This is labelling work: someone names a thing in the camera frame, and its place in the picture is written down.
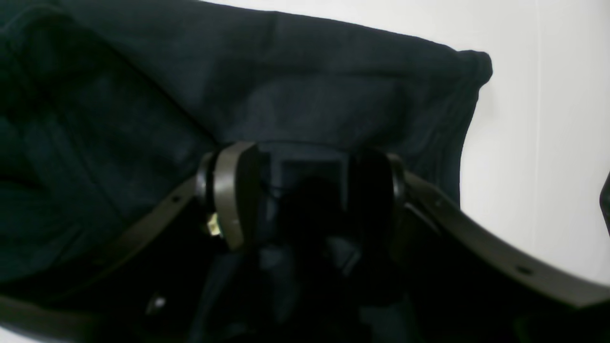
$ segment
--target small hole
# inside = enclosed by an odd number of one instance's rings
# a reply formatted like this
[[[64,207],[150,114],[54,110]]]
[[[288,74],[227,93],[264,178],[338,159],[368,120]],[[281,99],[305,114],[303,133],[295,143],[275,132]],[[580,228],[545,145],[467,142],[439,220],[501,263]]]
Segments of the small hole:
[[[520,265],[517,266],[517,271],[519,273],[521,273],[521,274],[524,274],[524,275],[532,275],[532,274],[534,274],[534,272],[532,272],[531,269],[526,268],[526,267],[521,267]]]

